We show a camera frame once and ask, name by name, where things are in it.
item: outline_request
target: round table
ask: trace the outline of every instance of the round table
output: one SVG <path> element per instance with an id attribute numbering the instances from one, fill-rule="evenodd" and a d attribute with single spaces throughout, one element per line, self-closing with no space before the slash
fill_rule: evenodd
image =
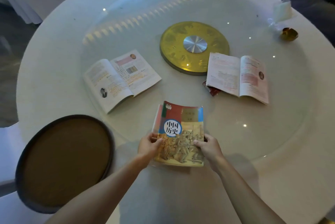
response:
<path id="1" fill-rule="evenodd" d="M 279 0 L 66 0 L 40 25 L 24 54 L 17 83 L 19 125 L 29 141 L 44 125 L 86 114 L 111 128 L 116 166 L 136 154 L 164 100 L 203 106 L 205 132 L 249 185 L 287 223 L 315 223 L 335 202 L 332 115 L 335 50 L 297 11 L 278 27 L 299 38 L 281 42 L 269 27 Z M 266 64 L 268 106 L 225 93 L 212 97 L 205 77 L 171 68 L 159 53 L 163 31 L 200 21 L 228 40 L 230 55 Z M 137 49 L 162 81 L 104 114 L 82 79 L 99 59 Z M 239 219 L 218 177 L 203 168 L 148 167 L 126 193 L 110 223 L 227 222 Z"/>

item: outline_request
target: forearm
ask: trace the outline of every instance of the forearm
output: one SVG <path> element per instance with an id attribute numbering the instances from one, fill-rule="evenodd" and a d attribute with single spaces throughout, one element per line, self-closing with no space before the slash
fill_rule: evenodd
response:
<path id="1" fill-rule="evenodd" d="M 145 167 L 141 156 L 69 201 L 47 224 L 105 224 Z"/>
<path id="2" fill-rule="evenodd" d="M 225 158 L 219 158 L 216 165 L 216 172 L 242 224 L 285 224 Z"/>

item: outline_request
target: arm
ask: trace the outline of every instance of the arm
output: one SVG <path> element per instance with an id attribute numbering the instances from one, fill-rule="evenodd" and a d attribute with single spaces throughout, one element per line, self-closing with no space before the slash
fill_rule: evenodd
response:
<path id="1" fill-rule="evenodd" d="M 209 160 L 212 170 L 220 176 L 242 224 L 285 224 L 225 159 L 216 138 L 205 134 L 205 142 L 195 140 L 194 144 L 201 148 L 204 156 Z"/>
<path id="2" fill-rule="evenodd" d="M 46 224 L 105 224 L 140 171 L 156 155 L 162 139 L 157 134 L 142 137 L 138 154 L 128 164 L 69 201 Z"/>

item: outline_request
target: gold turntable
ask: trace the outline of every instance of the gold turntable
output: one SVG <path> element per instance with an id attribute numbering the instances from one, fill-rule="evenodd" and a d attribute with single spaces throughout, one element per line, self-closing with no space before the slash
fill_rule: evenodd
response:
<path id="1" fill-rule="evenodd" d="M 211 52 L 229 55 L 229 44 L 224 35 L 210 25 L 191 21 L 167 28 L 159 47 L 171 67 L 196 76 L 207 74 Z"/>

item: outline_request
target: floor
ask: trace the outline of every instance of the floor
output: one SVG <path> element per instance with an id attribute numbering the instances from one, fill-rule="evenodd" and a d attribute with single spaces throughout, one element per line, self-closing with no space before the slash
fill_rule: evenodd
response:
<path id="1" fill-rule="evenodd" d="M 335 5 L 323 0 L 291 0 L 292 6 L 309 19 L 335 45 Z M 0 127 L 18 122 L 16 80 L 23 53 L 36 31 L 9 7 L 0 5 Z"/>

